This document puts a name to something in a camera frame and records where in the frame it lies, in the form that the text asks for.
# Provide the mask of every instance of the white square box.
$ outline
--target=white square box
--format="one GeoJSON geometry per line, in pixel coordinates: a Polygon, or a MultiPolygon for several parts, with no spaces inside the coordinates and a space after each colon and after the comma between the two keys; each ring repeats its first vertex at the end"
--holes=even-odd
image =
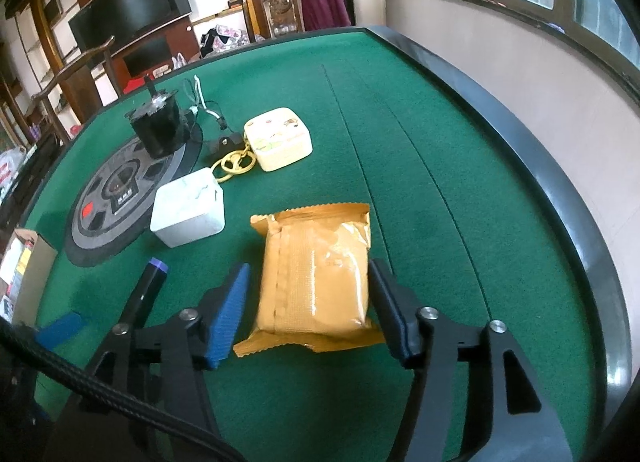
{"type": "Polygon", "coordinates": [[[225,228],[222,188],[211,169],[194,171],[160,187],[150,228],[168,247],[222,231],[225,228]]]}

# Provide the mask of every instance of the black cable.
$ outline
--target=black cable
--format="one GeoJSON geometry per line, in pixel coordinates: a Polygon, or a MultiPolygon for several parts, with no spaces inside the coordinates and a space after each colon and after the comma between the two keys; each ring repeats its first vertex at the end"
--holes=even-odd
{"type": "Polygon", "coordinates": [[[131,420],[210,450],[220,462],[246,462],[239,451],[209,431],[104,384],[32,339],[16,333],[14,327],[2,318],[0,344],[14,356],[75,394],[100,402],[131,420]]]}

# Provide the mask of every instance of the white box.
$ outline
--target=white box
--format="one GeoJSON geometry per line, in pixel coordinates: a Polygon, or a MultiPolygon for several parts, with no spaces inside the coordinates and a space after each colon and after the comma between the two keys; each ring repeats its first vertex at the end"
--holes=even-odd
{"type": "Polygon", "coordinates": [[[160,187],[150,228],[168,247],[222,231],[225,228],[222,188],[211,169],[194,171],[160,187]]]}
{"type": "Polygon", "coordinates": [[[263,171],[293,164],[313,151],[305,124],[289,108],[267,111],[244,124],[244,133],[263,171]]]}

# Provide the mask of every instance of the television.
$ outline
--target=television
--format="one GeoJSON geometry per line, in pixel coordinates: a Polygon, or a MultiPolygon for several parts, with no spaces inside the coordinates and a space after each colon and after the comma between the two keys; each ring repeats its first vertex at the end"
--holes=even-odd
{"type": "MultiPolygon", "coordinates": [[[[111,52],[191,13],[189,0],[91,0],[71,18],[69,26],[81,51],[103,44],[111,36],[111,52]]],[[[91,66],[102,61],[96,56],[91,66]]]]}

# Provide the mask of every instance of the orange package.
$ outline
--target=orange package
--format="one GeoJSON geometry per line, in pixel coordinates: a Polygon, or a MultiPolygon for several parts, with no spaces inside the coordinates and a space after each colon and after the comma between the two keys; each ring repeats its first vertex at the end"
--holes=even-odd
{"type": "Polygon", "coordinates": [[[238,357],[296,344],[314,352],[382,343],[367,318],[367,204],[302,207],[251,217],[266,237],[254,330],[238,357]]]}

